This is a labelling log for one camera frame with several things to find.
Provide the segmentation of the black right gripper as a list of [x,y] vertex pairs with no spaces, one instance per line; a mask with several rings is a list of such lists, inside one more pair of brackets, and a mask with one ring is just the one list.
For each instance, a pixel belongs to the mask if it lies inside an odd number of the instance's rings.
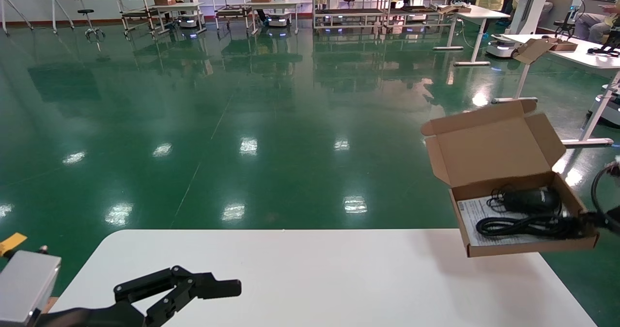
[[582,233],[592,233],[595,229],[607,229],[615,235],[620,234],[620,206],[601,212],[586,212],[579,215]]

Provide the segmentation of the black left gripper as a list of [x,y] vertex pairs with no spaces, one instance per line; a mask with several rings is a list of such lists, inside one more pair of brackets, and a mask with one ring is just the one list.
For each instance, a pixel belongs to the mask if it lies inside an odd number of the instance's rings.
[[[168,292],[146,316],[130,303]],[[180,266],[126,281],[114,288],[116,303],[101,309],[75,308],[41,314],[36,327],[161,327],[192,300],[237,297],[240,280],[217,280],[208,273],[192,273]]]

